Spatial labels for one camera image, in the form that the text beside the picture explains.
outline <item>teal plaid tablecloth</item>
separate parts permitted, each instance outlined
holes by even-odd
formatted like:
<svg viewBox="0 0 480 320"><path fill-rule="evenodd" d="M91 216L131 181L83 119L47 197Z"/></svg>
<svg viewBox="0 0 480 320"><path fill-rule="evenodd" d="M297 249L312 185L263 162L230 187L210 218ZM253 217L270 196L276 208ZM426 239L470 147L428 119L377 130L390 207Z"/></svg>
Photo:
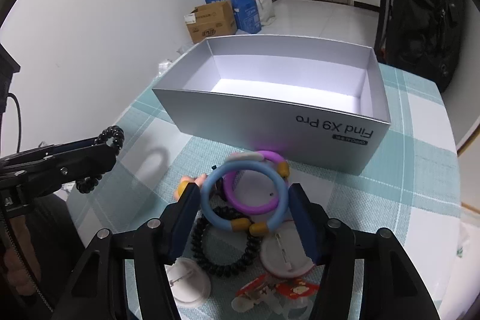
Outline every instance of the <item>teal plaid tablecloth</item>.
<svg viewBox="0 0 480 320"><path fill-rule="evenodd" d="M354 176L290 162L291 182L300 182L329 216L353 229L393 230L440 305L456 255L460 180L450 122L436 86L421 77L381 65L392 126L361 175ZM124 148L114 169L88 195L73 190L68 207L85 244L101 228L113 232L136 229L158 217L173 202L182 175L210 172L213 164L238 148L182 134L149 86L117 124L125 131ZM237 258L241 243L228 235L210 237L217 262ZM187 245L184 256L191 257ZM141 318L132 262L127 263L129 307ZM210 299L198 309L179 309L190 320L280 318L261 304L248 314L231 309L235 292L263 272L258 260L230 280L212 277ZM306 278L319 282L322 268ZM362 262L356 278L350 317L358 318Z"/></svg>

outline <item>yellow bead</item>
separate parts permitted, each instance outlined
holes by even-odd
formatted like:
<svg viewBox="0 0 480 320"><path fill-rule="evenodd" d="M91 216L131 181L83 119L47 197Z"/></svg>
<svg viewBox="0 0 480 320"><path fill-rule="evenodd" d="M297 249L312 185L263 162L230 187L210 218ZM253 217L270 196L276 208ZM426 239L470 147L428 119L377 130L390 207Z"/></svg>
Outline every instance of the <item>yellow bead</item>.
<svg viewBox="0 0 480 320"><path fill-rule="evenodd" d="M264 236L268 234L266 222L252 224L248 230L252 236Z"/></svg>
<svg viewBox="0 0 480 320"><path fill-rule="evenodd" d="M290 176L290 167L287 162L280 162L277 165L277 172L283 178L286 179Z"/></svg>
<svg viewBox="0 0 480 320"><path fill-rule="evenodd" d="M189 181L180 182L179 186L177 187L177 190L175 190L175 193L173 195L177 201L180 199L180 197L182 196L183 192L185 191L189 183L190 183Z"/></svg>
<svg viewBox="0 0 480 320"><path fill-rule="evenodd" d="M246 217L242 217L242 218L234 219L230 221L230 224L232 225L233 232L239 232L239 231L246 231L250 226L251 222Z"/></svg>

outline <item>cardboard box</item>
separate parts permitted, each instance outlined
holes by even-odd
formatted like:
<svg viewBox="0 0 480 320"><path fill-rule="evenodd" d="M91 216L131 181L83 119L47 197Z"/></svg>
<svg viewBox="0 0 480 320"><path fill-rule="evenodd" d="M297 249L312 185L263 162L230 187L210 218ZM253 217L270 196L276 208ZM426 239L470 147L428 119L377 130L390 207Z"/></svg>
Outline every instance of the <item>cardboard box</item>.
<svg viewBox="0 0 480 320"><path fill-rule="evenodd" d="M239 35L193 46L153 91L184 133L359 174L390 127L372 48Z"/></svg>
<svg viewBox="0 0 480 320"><path fill-rule="evenodd" d="M229 0L203 4L184 18L194 44L207 37L227 36L237 31Z"/></svg>
<svg viewBox="0 0 480 320"><path fill-rule="evenodd" d="M222 0L205 0L207 3L218 1ZM255 0L230 0L230 2L233 6L233 15L235 16L237 28L250 34L256 34L262 30Z"/></svg>

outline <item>cable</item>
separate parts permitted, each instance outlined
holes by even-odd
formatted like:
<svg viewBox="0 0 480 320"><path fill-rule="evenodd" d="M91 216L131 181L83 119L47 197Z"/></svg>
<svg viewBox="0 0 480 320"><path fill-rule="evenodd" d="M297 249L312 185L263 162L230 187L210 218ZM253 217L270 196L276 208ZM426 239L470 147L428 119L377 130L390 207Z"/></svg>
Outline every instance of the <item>cable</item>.
<svg viewBox="0 0 480 320"><path fill-rule="evenodd" d="M3 114L0 114L0 140L2 139L2 117ZM23 269L25 270L27 274L27 278L29 281L32 283L33 287L35 288L38 296L40 299L43 301L45 306L49 309L50 312L53 313L53 307L50 305L49 301L47 298L43 295L39 288L38 280L33 274L32 269L30 268L30 265L28 264L27 260L25 259L25 256L23 255L22 248L20 247L20 244L18 243L17 237L15 236L14 229L11 226L10 219L7 218L7 212L5 209L5 206L3 205L3 202L0 202L0 220L3 223L3 227L5 229L5 233L7 234L7 237L10 241L11 248L15 252L15 254L18 257L18 260L20 260L20 264L22 265Z"/></svg>
<svg viewBox="0 0 480 320"><path fill-rule="evenodd" d="M9 92L7 97L10 97L15 102L17 106L17 116L18 116L18 143L17 143L17 153L20 152L20 143L22 142L22 115L20 114L20 104L15 94Z"/></svg>

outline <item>black bag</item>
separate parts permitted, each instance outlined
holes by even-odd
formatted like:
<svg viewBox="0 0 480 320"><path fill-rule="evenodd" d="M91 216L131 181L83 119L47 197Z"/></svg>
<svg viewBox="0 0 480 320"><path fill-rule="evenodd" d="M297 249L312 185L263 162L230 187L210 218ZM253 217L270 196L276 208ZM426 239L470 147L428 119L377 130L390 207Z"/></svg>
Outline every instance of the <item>black bag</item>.
<svg viewBox="0 0 480 320"><path fill-rule="evenodd" d="M465 0L394 0L386 62L445 91L458 64Z"/></svg>

